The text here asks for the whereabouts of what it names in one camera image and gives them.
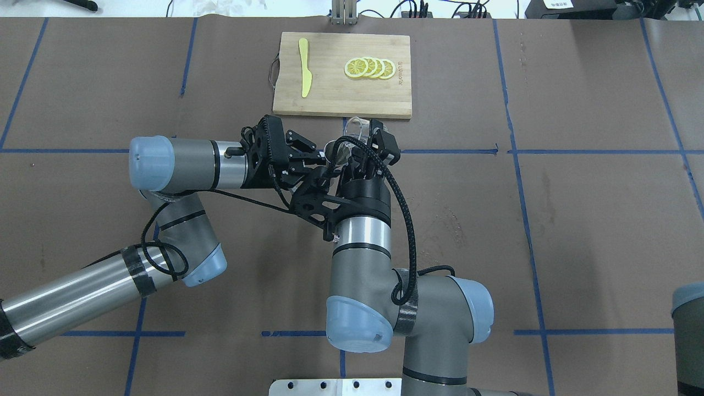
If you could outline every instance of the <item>cutting board handle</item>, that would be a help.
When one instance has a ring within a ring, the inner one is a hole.
[[[275,63],[279,64],[279,70],[281,70],[281,63],[279,62],[279,54],[278,53],[274,57],[274,60],[271,61],[271,66],[269,66],[269,84],[271,85],[271,88],[274,91],[276,90],[276,82],[279,80],[279,73],[276,74],[276,80],[274,80],[274,64]]]

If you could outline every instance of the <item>metal base plate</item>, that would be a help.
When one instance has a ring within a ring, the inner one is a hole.
[[[400,378],[276,380],[269,396],[401,396]]]

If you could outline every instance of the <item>wire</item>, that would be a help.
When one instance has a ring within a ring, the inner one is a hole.
[[[260,201],[257,201],[257,200],[255,200],[255,199],[252,199],[252,198],[247,198],[247,197],[243,197],[243,196],[241,196],[241,195],[232,194],[231,192],[222,191],[222,190],[206,190],[206,191],[207,191],[207,192],[214,192],[214,193],[220,194],[220,195],[225,195],[226,197],[231,197],[231,198],[235,198],[235,199],[240,199],[240,200],[242,200],[242,201],[249,202],[250,204],[255,204],[255,205],[259,205],[259,206],[264,206],[265,208],[274,209],[275,211],[280,211],[280,212],[282,212],[282,213],[291,214],[291,211],[290,211],[290,210],[286,210],[286,209],[279,208],[278,206],[266,204],[266,203],[264,203],[264,202],[260,202]]]
[[[83,267],[83,268],[88,268],[88,267],[90,267],[90,266],[92,266],[92,265],[94,265],[94,264],[98,264],[99,262],[101,262],[101,261],[103,261],[103,260],[107,260],[107,259],[109,259],[109,258],[115,257],[115,256],[117,256],[118,254],[120,254],[121,251],[122,251],[121,249],[120,249],[120,250],[115,250],[114,252],[112,252],[112,253],[110,253],[110,254],[107,254],[107,255],[105,255],[105,256],[102,256],[100,259],[97,259],[96,261],[93,261],[92,263],[88,264],[87,266],[85,266],[85,267]]]
[[[457,6],[457,8],[455,8],[455,12],[452,13],[452,16],[450,18],[454,18],[456,15],[458,15],[460,8],[462,8],[462,6],[464,6],[464,5],[469,6],[470,9],[467,12],[467,16],[461,17],[461,18],[485,18],[486,17],[486,7],[484,6],[484,4],[486,4],[486,3],[482,4],[478,1],[476,3],[470,3],[470,2],[463,1],[460,3],[459,6]]]
[[[389,16],[389,18],[393,18],[394,14],[396,13],[396,10],[398,10],[398,8],[401,7],[401,4],[406,3],[406,2],[410,2],[413,4],[413,11],[408,12],[409,17],[411,17],[412,12],[416,12],[418,10],[418,5],[415,3],[415,0],[403,0],[401,3],[396,4],[396,7],[391,12],[391,16]]]
[[[170,204],[170,202],[166,202],[163,205],[161,205],[160,207],[158,207],[158,209],[156,209],[156,211],[154,211],[154,214],[151,215],[149,222],[147,222],[147,224],[144,226],[144,229],[142,230],[142,236],[139,238],[139,241],[140,241],[140,245],[142,248],[142,254],[144,254],[144,256],[146,257],[146,260],[151,264],[151,266],[153,266],[154,269],[156,269],[157,271],[171,276],[171,278],[173,278],[173,280],[175,282],[177,280],[178,276],[185,275],[188,272],[188,259],[186,258],[186,256],[176,246],[174,246],[170,243],[161,242],[158,238],[155,239],[153,242],[146,241],[146,234],[149,231],[149,228],[151,228],[151,225],[154,224],[154,221],[156,220],[156,217],[159,216],[159,213],[161,213],[161,211],[166,209],[166,207],[169,206],[169,204]],[[166,260],[166,265],[169,267],[169,269],[161,268],[161,266],[159,266],[151,258],[149,251],[147,251],[147,249],[146,249],[147,247],[158,247],[159,249],[163,249],[163,248],[172,249],[174,252],[176,252],[176,254],[179,255],[179,257],[183,261],[183,269],[178,272],[174,271],[173,267],[171,266],[170,260],[168,259],[167,254],[164,255],[164,259]]]
[[[362,14],[364,14],[364,13],[366,13],[366,12],[375,13],[375,14],[377,14],[378,16],[380,16],[380,17],[382,17],[382,18],[385,18],[385,16],[383,16],[379,11],[374,11],[374,10],[364,10],[364,11],[360,11],[360,12],[359,12],[359,15],[362,15]]]
[[[330,179],[333,175],[335,163],[337,162],[337,151],[340,148],[340,144],[342,144],[342,142],[350,142],[354,144],[355,146],[362,149],[362,151],[364,151],[365,154],[367,154],[372,159],[372,161],[374,161],[374,164],[381,170],[382,175],[384,175],[384,177],[386,178],[386,181],[389,182],[389,186],[391,186],[391,191],[394,192],[394,196],[396,196],[398,206],[401,208],[401,214],[403,214],[403,221],[406,225],[406,235],[408,236],[408,286],[404,290],[403,282],[399,280],[396,286],[394,286],[394,289],[391,291],[391,301],[399,306],[404,305],[406,302],[408,302],[410,296],[413,295],[413,291],[415,290],[415,283],[417,280],[415,231],[413,230],[413,220],[410,217],[410,209],[408,208],[408,204],[406,203],[406,198],[403,197],[403,193],[401,192],[401,188],[398,186],[396,179],[394,179],[394,176],[391,174],[391,171],[389,171],[389,168],[386,167],[384,161],[379,158],[379,155],[374,152],[371,147],[367,146],[364,142],[355,139],[352,136],[341,136],[338,137],[337,140],[335,140],[335,143],[332,146],[332,160],[327,165],[326,176],[328,177],[328,179]],[[397,295],[401,291],[403,291],[403,294],[399,299]]]
[[[455,276],[455,269],[452,268],[452,266],[433,266],[433,267],[428,267],[428,268],[425,268],[425,269],[422,269],[422,270],[418,271],[418,276],[423,276],[423,275],[427,275],[427,274],[429,274],[429,273],[431,273],[431,272],[442,271],[442,270],[450,271],[450,275],[451,275],[451,276]]]

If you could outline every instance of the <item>metal clamp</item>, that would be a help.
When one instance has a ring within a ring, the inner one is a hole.
[[[332,0],[330,22],[333,25],[356,25],[357,0]]]

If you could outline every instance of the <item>black tape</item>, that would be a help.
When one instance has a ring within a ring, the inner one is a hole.
[[[401,284],[407,285],[409,272],[405,268],[394,268],[394,271],[401,277]],[[398,308],[394,333],[409,336],[413,332],[415,319],[418,316],[418,288],[413,289],[410,299]]]
[[[33,349],[32,345],[27,344],[15,332],[10,320],[5,315],[2,299],[0,299],[0,357],[5,360],[12,359],[20,357]]]
[[[413,370],[408,369],[406,367],[403,367],[403,375],[417,379],[417,380],[430,382],[430,383],[437,383],[440,385],[466,385],[467,384],[467,377],[431,376],[430,374],[419,373],[417,371],[413,371]]]
[[[213,145],[213,155],[215,156],[215,175],[210,189],[214,190],[220,182],[220,149],[218,149],[218,143],[215,140],[211,140],[210,143]]]
[[[377,252],[381,252],[381,253],[387,255],[389,258],[391,258],[391,252],[389,252],[389,251],[386,250],[385,248],[383,248],[383,247],[381,247],[381,246],[379,246],[379,245],[374,245],[374,244],[372,244],[372,243],[366,243],[366,242],[354,242],[354,243],[347,243],[347,244],[344,244],[344,245],[342,245],[342,246],[340,246],[340,247],[337,247],[337,249],[335,249],[335,250],[332,252],[332,255],[334,256],[335,254],[337,254],[337,253],[339,253],[339,252],[342,252],[343,250],[347,250],[347,249],[360,249],[360,248],[362,248],[362,249],[376,250]]]
[[[142,259],[137,253],[137,248],[134,246],[124,248],[122,259],[125,260],[125,266],[132,276],[134,285],[137,286],[137,291],[142,298],[148,297],[156,292],[154,280],[146,273]]]
[[[684,396],[704,396],[704,388],[677,381],[677,392]]]
[[[181,224],[181,223],[185,223],[185,222],[187,222],[188,220],[194,219],[194,218],[199,217],[199,216],[202,216],[202,215],[204,215],[204,214],[206,214],[206,211],[204,211],[204,210],[202,210],[202,211],[197,211],[197,212],[194,212],[194,213],[191,213],[191,214],[187,214],[186,216],[177,218],[177,219],[174,220],[174,221],[170,221],[170,222],[168,222],[168,223],[166,223],[166,224],[164,224],[164,225],[160,225],[160,226],[159,226],[159,230],[160,230],[160,231],[167,230],[167,229],[173,227],[174,225],[179,225],[179,224]]]

